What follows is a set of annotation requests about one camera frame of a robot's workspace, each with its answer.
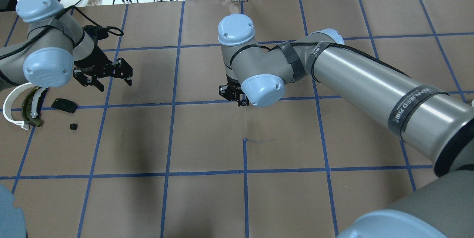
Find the blue grid line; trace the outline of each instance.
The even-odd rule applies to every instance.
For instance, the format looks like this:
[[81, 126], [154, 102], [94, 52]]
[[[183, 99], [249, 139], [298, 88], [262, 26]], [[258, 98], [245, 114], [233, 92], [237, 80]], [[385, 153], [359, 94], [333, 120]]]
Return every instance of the blue grid line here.
[[18, 180], [19, 180], [21, 171], [23, 169], [23, 165], [25, 164], [25, 159], [27, 158], [28, 150], [29, 150], [29, 147], [31, 145], [31, 140], [33, 139], [33, 135], [34, 135], [34, 130], [36, 130], [36, 127], [32, 128], [30, 136], [28, 138], [27, 146], [25, 147], [25, 152], [23, 153], [23, 157], [21, 159], [20, 166], [18, 167], [17, 176], [15, 178], [15, 182], [13, 183], [13, 187], [11, 189], [12, 194], [15, 194], [15, 190], [17, 189]]
[[245, 238], [249, 238], [248, 223], [248, 174], [247, 174], [247, 138], [242, 141], [244, 149], [244, 212], [245, 212]]
[[[125, 21], [127, 20], [127, 12], [128, 12], [128, 4], [125, 5], [125, 12], [124, 12], [123, 21], [122, 21], [122, 30], [125, 29]], [[115, 58], [114, 59], [117, 59], [117, 57], [118, 57], [120, 43], [122, 42], [122, 37], [119, 37], [118, 40], [119, 41], [117, 43], [117, 49], [115, 51]], [[93, 179], [94, 169], [95, 169], [95, 163], [97, 161], [97, 154], [99, 152], [100, 139], [102, 138], [102, 130], [104, 128], [105, 116], [107, 114], [107, 106], [109, 104], [110, 89], [112, 88], [112, 83], [113, 83], [113, 78], [111, 77], [110, 81], [109, 81], [109, 87], [107, 88], [107, 96], [105, 98], [105, 104], [104, 104], [105, 107], [104, 107], [104, 112], [102, 113], [102, 120], [100, 122], [99, 133], [97, 135], [97, 142], [96, 142], [96, 145], [95, 145], [94, 156], [93, 156], [92, 164], [90, 165], [89, 179], [87, 181], [87, 188], [86, 188], [86, 194], [84, 196], [84, 203], [83, 203], [83, 209], [82, 209], [82, 212], [81, 212], [81, 218], [79, 219], [79, 227], [78, 227], [78, 230], [77, 230], [77, 238], [81, 237], [81, 232], [82, 232], [82, 229], [83, 229], [84, 216], [85, 216], [85, 213], [86, 213], [87, 201], [89, 199], [90, 185], [92, 184], [92, 179]]]
[[13, 30], [15, 29], [19, 18], [20, 16], [17, 15], [17, 18], [15, 19], [15, 21], [13, 22], [13, 26], [11, 27], [10, 34], [8, 34], [7, 40], [5, 41], [5, 45], [3, 47], [7, 46], [8, 42], [10, 41], [11, 35], [13, 34]]
[[[449, 72], [451, 73], [451, 76], [453, 77], [454, 83], [456, 84], [457, 89], [462, 92], [461, 86], [459, 85], [459, 82], [457, 81], [456, 75], [454, 74], [454, 71], [451, 67], [451, 64], [449, 64], [449, 60], [447, 59], [446, 53], [443, 49], [443, 46], [441, 45], [440, 38], [438, 37], [435, 27], [433, 26], [433, 23], [431, 22], [430, 16], [428, 15], [428, 11], [426, 10], [425, 4], [423, 3], [423, 0], [419, 0], [421, 7], [423, 7], [423, 12], [425, 12], [426, 19], [428, 19], [428, 23], [430, 24], [431, 30], [433, 31], [433, 34], [435, 36], [436, 42], [438, 44], [438, 47], [440, 48], [441, 54], [443, 55], [443, 58], [446, 62], [446, 66], [449, 69]], [[463, 93], [460, 93], [461, 98], [463, 99], [464, 103], [467, 103], [466, 98]]]
[[318, 96], [319, 99], [336, 99], [336, 98], [342, 98], [341, 96], [338, 95], [327, 95], [327, 96]]
[[[432, 165], [410, 165], [410, 169], [432, 169]], [[379, 167], [333, 167], [330, 171], [379, 171], [379, 170], [404, 170], [406, 166], [379, 166]], [[207, 176], [225, 174], [268, 174], [268, 173], [292, 173], [292, 172], [326, 172], [326, 168], [294, 168], [294, 169], [255, 169], [255, 170], [224, 170], [203, 172], [149, 172], [129, 174], [94, 174], [93, 178], [127, 178], [127, 177], [164, 177], [164, 176]], [[88, 178], [89, 174], [70, 175], [24, 175], [24, 176], [0, 176], [0, 180], [34, 180], [34, 179], [82, 179]]]
[[181, 46], [181, 48], [190, 48], [190, 47], [211, 47], [211, 46], [220, 46], [220, 44], [192, 44], [189, 46]]
[[411, 165], [411, 169], [432, 169], [433, 165]]
[[[173, 83], [173, 108], [171, 110], [171, 124], [170, 124], [170, 137], [168, 140], [168, 155], [166, 157], [166, 173], [170, 172], [171, 162], [171, 146], [173, 143], [173, 127], [174, 127], [174, 113], [176, 111], [176, 86], [178, 85], [178, 68], [179, 68], [179, 56], [181, 50], [181, 34], [183, 32], [183, 18], [184, 18], [184, 1], [181, 5], [181, 16], [179, 22], [179, 33], [178, 33], [178, 48], [176, 52], [176, 65], [174, 67], [174, 83]], [[166, 199], [168, 196], [168, 182], [169, 175], [164, 177], [164, 190], [163, 190], [163, 206], [161, 210], [161, 227], [160, 227], [160, 238], [164, 236], [164, 220], [166, 216]]]
[[410, 178], [411, 189], [413, 191], [416, 191], [415, 180], [413, 179], [413, 173], [411, 172], [410, 161], [408, 160], [407, 150], [405, 149], [405, 144], [403, 143], [402, 140], [400, 140], [400, 147], [403, 153], [403, 158], [405, 159], [405, 166], [408, 171], [408, 177]]
[[303, 19], [304, 35], [308, 36], [308, 27], [306, 26], [306, 17], [304, 16], [303, 1], [298, 0], [298, 2], [300, 2], [300, 10], [301, 10], [301, 18]]
[[362, 4], [362, 0], [359, 0], [359, 5], [360, 9], [362, 10], [362, 16], [364, 16], [365, 25], [367, 27], [367, 32], [369, 33], [369, 39], [372, 43], [372, 48], [374, 49], [375, 58], [379, 58], [379, 54], [377, 52], [377, 49], [375, 48], [374, 37], [372, 36], [372, 31], [370, 30], [369, 20], [367, 19], [367, 15], [365, 14], [364, 4]]
[[[303, 27], [304, 27], [304, 34], [308, 36], [308, 28], [306, 25], [306, 17], [304, 16], [304, 8], [303, 8], [303, 2], [300, 1], [300, 9], [301, 9], [301, 18], [303, 19]], [[318, 115], [318, 124], [320, 127], [320, 135], [321, 135], [321, 143], [323, 147], [323, 155], [324, 155], [324, 166], [325, 166], [325, 171], [326, 171], [326, 179], [327, 179], [327, 189], [329, 193], [329, 200], [330, 200], [330, 206], [331, 206], [331, 214], [332, 214], [332, 223], [334, 225], [334, 233], [335, 235], [339, 235], [339, 230], [337, 228], [337, 217], [336, 217], [336, 209], [334, 206], [334, 196], [332, 194], [332, 182], [331, 182], [331, 170], [329, 166], [329, 160], [327, 158], [327, 150], [326, 150], [326, 141], [324, 138], [324, 129], [323, 129], [323, 122], [321, 118], [321, 110], [320, 110], [320, 100], [318, 96], [318, 89], [316, 88], [316, 84], [313, 80], [313, 91], [314, 91], [314, 96], [315, 96], [315, 101], [316, 101], [316, 112]]]

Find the silver robot arm segment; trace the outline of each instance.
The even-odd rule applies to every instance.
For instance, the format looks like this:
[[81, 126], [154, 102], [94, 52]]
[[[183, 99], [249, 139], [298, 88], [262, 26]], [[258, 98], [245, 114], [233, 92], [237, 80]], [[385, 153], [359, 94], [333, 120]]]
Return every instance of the silver robot arm segment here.
[[[112, 76], [131, 85], [132, 67], [121, 58], [110, 61], [97, 46], [102, 27], [88, 26], [90, 33], [85, 32], [57, 0], [20, 0], [16, 10], [29, 24], [29, 41], [0, 48], [0, 91], [27, 81], [59, 87], [71, 77], [101, 91], [104, 86], [98, 78]], [[107, 30], [99, 39], [108, 36]]]
[[[474, 235], [472, 106], [356, 49], [342, 46], [344, 40], [332, 29], [279, 44], [268, 53], [262, 51], [254, 34], [253, 22], [245, 15], [232, 14], [221, 20], [218, 38], [228, 80], [219, 87], [221, 96], [240, 106], [247, 105], [246, 98], [240, 98], [245, 95], [254, 106], [266, 107], [282, 98], [285, 84], [310, 75], [428, 157], [438, 177], [445, 175], [386, 211], [375, 211], [366, 218], [381, 222], [384, 218], [390, 222], [398, 218], [396, 226], [406, 230], [422, 228], [426, 223], [435, 228], [433, 233], [439, 230], [448, 237]], [[410, 222], [410, 228], [404, 225], [406, 222]], [[357, 237], [357, 231], [361, 237], [378, 237], [364, 236], [364, 226], [369, 224], [361, 218], [340, 237]]]

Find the black tape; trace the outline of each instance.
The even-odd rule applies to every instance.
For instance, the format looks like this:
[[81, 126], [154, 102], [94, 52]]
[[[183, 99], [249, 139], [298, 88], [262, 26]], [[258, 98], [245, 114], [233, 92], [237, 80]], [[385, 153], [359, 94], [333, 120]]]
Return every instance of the black tape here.
[[305, 75], [303, 63], [301, 62], [298, 53], [289, 42], [283, 42], [276, 45], [285, 55], [286, 61], [291, 65], [293, 69], [293, 80], [291, 83], [301, 80]]
[[426, 84], [420, 85], [409, 91], [393, 107], [388, 118], [389, 130], [403, 140], [403, 138], [401, 138], [401, 133], [405, 131], [408, 121], [413, 113], [415, 113], [417, 108], [425, 103], [426, 100], [438, 94], [449, 95], [434, 86]]
[[4, 81], [6, 81], [7, 83], [13, 85], [13, 86], [19, 86], [19, 84], [17, 83], [14, 83], [13, 81], [11, 81], [10, 79], [8, 79], [4, 74], [3, 72], [0, 71], [0, 78], [2, 78]]
[[238, 54], [240, 54], [242, 51], [246, 50], [246, 49], [249, 49], [251, 47], [258, 47], [260, 48], [259, 45], [257, 44], [248, 44], [247, 46], [243, 46], [242, 48], [240, 48], [239, 50], [237, 50], [237, 52], [235, 52], [232, 57], [230, 58], [230, 62], [229, 62], [229, 66], [226, 65], [227, 68], [231, 69], [232, 70], [232, 62], [234, 61], [235, 57], [237, 57]]
[[308, 74], [311, 74], [311, 77], [313, 77], [313, 80], [317, 81], [318, 83], [321, 83], [316, 79], [314, 76], [314, 65], [316, 64], [316, 59], [321, 55], [321, 53], [327, 49], [332, 42], [319, 42], [318, 45], [315, 47], [313, 52], [308, 56], [308, 59], [306, 60], [306, 70]]

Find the blue tape line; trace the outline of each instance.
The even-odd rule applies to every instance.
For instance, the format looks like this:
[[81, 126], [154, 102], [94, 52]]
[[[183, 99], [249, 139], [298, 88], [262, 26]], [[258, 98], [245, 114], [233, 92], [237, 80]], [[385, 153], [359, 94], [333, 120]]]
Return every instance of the blue tape line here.
[[[435, 36], [436, 42], [438, 44], [438, 47], [440, 48], [441, 54], [443, 55], [443, 58], [446, 62], [446, 66], [449, 69], [449, 72], [451, 73], [451, 76], [453, 77], [454, 83], [456, 84], [457, 89], [462, 92], [461, 86], [459, 85], [459, 82], [457, 81], [456, 75], [454, 74], [454, 71], [451, 67], [451, 64], [449, 64], [449, 60], [447, 59], [446, 53], [443, 49], [443, 46], [441, 46], [440, 39], [436, 33], [435, 27], [433, 26], [433, 23], [431, 22], [430, 16], [428, 15], [428, 11], [426, 10], [425, 4], [423, 3], [423, 0], [419, 0], [421, 7], [423, 7], [423, 12], [425, 12], [426, 19], [428, 20], [428, 23], [430, 24], [431, 30], [433, 31], [433, 34]], [[463, 99], [464, 103], [467, 103], [466, 98], [463, 93], [460, 93], [461, 98]]]
[[25, 147], [25, 152], [23, 153], [23, 157], [22, 157], [21, 162], [20, 162], [20, 167], [18, 167], [17, 176], [15, 177], [15, 182], [13, 183], [13, 187], [11, 189], [12, 194], [15, 194], [15, 190], [17, 189], [18, 180], [19, 180], [21, 171], [23, 169], [23, 165], [25, 164], [25, 160], [27, 158], [28, 150], [29, 150], [29, 147], [31, 145], [31, 140], [33, 139], [33, 135], [34, 135], [34, 130], [36, 130], [36, 127], [33, 126], [32, 130], [31, 130], [31, 133], [30, 133], [30, 136], [28, 138], [27, 146]]
[[13, 34], [13, 30], [17, 26], [17, 22], [19, 18], [20, 16], [17, 15], [17, 18], [15, 19], [15, 21], [13, 22], [13, 26], [11, 27], [10, 34], [8, 34], [7, 40], [5, 41], [5, 45], [3, 45], [3, 47], [7, 46], [8, 42], [10, 41], [11, 35]]
[[[174, 83], [173, 83], [173, 108], [171, 110], [171, 124], [170, 124], [170, 137], [168, 140], [168, 155], [166, 157], [166, 173], [170, 172], [170, 162], [171, 162], [171, 146], [173, 143], [173, 127], [174, 127], [174, 113], [176, 110], [176, 86], [178, 83], [178, 68], [179, 68], [179, 56], [181, 49], [181, 34], [183, 32], [183, 18], [184, 18], [184, 2], [181, 5], [181, 16], [179, 22], [179, 33], [178, 33], [178, 48], [176, 52], [176, 65], [174, 67]], [[164, 220], [166, 216], [166, 199], [168, 196], [168, 182], [169, 176], [164, 178], [164, 190], [163, 190], [163, 208], [161, 210], [161, 228], [160, 228], [160, 237], [164, 236]]]
[[298, 0], [298, 2], [300, 2], [300, 10], [301, 10], [301, 18], [303, 19], [304, 35], [308, 36], [308, 28], [306, 26], [306, 17], [304, 16], [303, 2], [302, 0]]
[[[242, 141], [244, 149], [244, 172], [247, 170], [247, 139]], [[248, 174], [244, 173], [244, 211], [245, 211], [245, 237], [249, 238], [249, 222], [248, 222]]]
[[362, 10], [362, 16], [364, 16], [365, 25], [367, 27], [367, 32], [369, 33], [369, 39], [370, 39], [370, 42], [372, 43], [372, 48], [374, 49], [375, 58], [379, 58], [379, 54], [377, 52], [377, 49], [375, 48], [374, 37], [372, 36], [372, 31], [370, 30], [369, 20], [367, 19], [367, 15], [365, 14], [365, 9], [364, 9], [364, 5], [362, 4], [362, 0], [359, 0], [359, 5], [360, 5], [360, 9]]
[[[127, 12], [128, 12], [128, 4], [125, 5], [125, 12], [124, 12], [123, 21], [122, 21], [122, 30], [125, 29], [125, 21], [127, 20]], [[120, 43], [122, 42], [122, 37], [119, 37], [118, 40], [119, 41], [117, 43], [117, 48], [116, 48], [116, 51], [115, 51], [114, 60], [117, 59], [117, 57], [118, 57]], [[90, 185], [92, 184], [92, 179], [93, 179], [94, 169], [95, 169], [95, 163], [97, 161], [97, 154], [99, 152], [100, 139], [102, 138], [102, 130], [104, 128], [105, 117], [107, 115], [107, 106], [109, 104], [110, 89], [112, 88], [112, 83], [113, 83], [113, 78], [111, 77], [110, 80], [109, 80], [109, 87], [107, 88], [107, 96], [105, 98], [104, 112], [102, 113], [102, 120], [100, 122], [99, 133], [97, 135], [97, 142], [96, 142], [96, 145], [95, 145], [94, 157], [93, 157], [93, 160], [92, 160], [92, 164], [90, 165], [89, 179], [87, 181], [87, 188], [86, 188], [86, 194], [84, 196], [83, 209], [82, 209], [82, 212], [81, 212], [81, 218], [79, 220], [79, 227], [78, 227], [78, 230], [77, 230], [77, 238], [81, 237], [81, 232], [82, 232], [82, 229], [83, 229], [84, 216], [85, 216], [86, 208], [87, 208], [87, 201], [89, 200]]]
[[315, 99], [314, 96], [303, 96], [303, 97], [282, 97], [280, 101], [288, 101], [288, 100], [313, 100]]
[[408, 170], [408, 177], [410, 178], [411, 189], [413, 191], [416, 191], [415, 180], [413, 179], [413, 173], [411, 172], [410, 161], [408, 160], [407, 150], [402, 140], [400, 140], [400, 147], [401, 147], [401, 152], [403, 153], [403, 158], [405, 159], [406, 168]]
[[341, 96], [338, 95], [327, 95], [327, 96], [319, 96], [319, 99], [336, 99], [336, 98], [342, 98]]
[[[300, 9], [301, 9], [301, 19], [303, 20], [303, 27], [305, 30], [306, 36], [308, 35], [308, 29], [306, 27], [306, 17], [304, 16], [304, 8], [303, 8], [303, 3], [300, 1]], [[330, 199], [330, 206], [331, 206], [331, 214], [332, 214], [332, 223], [334, 225], [334, 233], [337, 236], [339, 234], [338, 228], [337, 228], [337, 218], [336, 218], [336, 209], [334, 206], [334, 196], [332, 194], [332, 182], [331, 182], [331, 170], [330, 170], [330, 165], [329, 165], [329, 160], [327, 158], [327, 150], [326, 150], [326, 141], [324, 138], [324, 129], [323, 129], [323, 122], [321, 118], [321, 110], [320, 110], [320, 100], [318, 96], [318, 89], [316, 88], [316, 84], [313, 81], [313, 92], [315, 96], [315, 101], [316, 101], [316, 112], [318, 115], [318, 124], [320, 127], [320, 135], [321, 135], [321, 143], [323, 147], [323, 155], [324, 155], [324, 166], [325, 166], [325, 171], [326, 171], [326, 179], [327, 179], [327, 189], [329, 193], [329, 199]]]

